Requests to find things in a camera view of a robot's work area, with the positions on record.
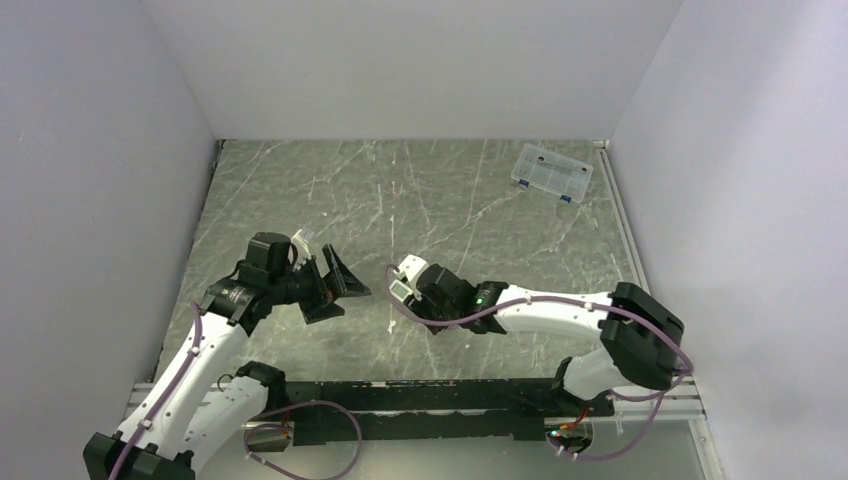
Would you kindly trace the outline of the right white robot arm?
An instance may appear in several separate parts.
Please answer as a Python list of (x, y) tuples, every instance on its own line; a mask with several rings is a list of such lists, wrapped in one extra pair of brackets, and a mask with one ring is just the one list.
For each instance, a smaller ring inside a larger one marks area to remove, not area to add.
[(683, 321), (633, 283), (592, 294), (501, 281), (473, 285), (410, 255), (388, 268), (387, 292), (398, 311), (432, 333), (457, 326), (475, 334), (544, 333), (592, 343), (591, 352), (564, 360), (555, 375), (551, 401), (564, 415), (623, 386), (644, 388), (652, 399), (693, 369), (681, 348)]

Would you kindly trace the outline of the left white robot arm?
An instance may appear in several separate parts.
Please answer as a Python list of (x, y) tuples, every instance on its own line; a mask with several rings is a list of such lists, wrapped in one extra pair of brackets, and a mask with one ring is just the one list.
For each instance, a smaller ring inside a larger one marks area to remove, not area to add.
[(92, 479), (194, 479), (243, 424), (279, 417), (287, 406), (283, 371), (251, 361), (209, 404), (203, 402), (225, 364), (273, 308), (297, 305), (306, 323), (344, 314), (340, 298), (370, 295), (333, 247), (322, 272), (309, 231), (259, 232), (229, 275), (193, 304), (193, 323), (162, 376), (111, 434), (96, 433), (83, 450)]

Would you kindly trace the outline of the clear plastic organizer box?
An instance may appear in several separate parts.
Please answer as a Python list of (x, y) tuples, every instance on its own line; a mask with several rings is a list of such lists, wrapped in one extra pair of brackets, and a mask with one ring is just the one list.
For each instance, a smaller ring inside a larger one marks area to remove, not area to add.
[(525, 144), (511, 179), (527, 189), (553, 195), (565, 203), (580, 203), (589, 188), (594, 167), (537, 145)]

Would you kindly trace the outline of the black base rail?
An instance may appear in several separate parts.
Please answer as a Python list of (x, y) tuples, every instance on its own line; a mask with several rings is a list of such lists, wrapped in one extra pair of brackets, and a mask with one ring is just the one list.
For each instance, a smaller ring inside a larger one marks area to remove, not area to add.
[(288, 422), (297, 446), (363, 440), (508, 437), (542, 441), (558, 420), (611, 417), (600, 394), (580, 403), (546, 378), (290, 381), (254, 422)]

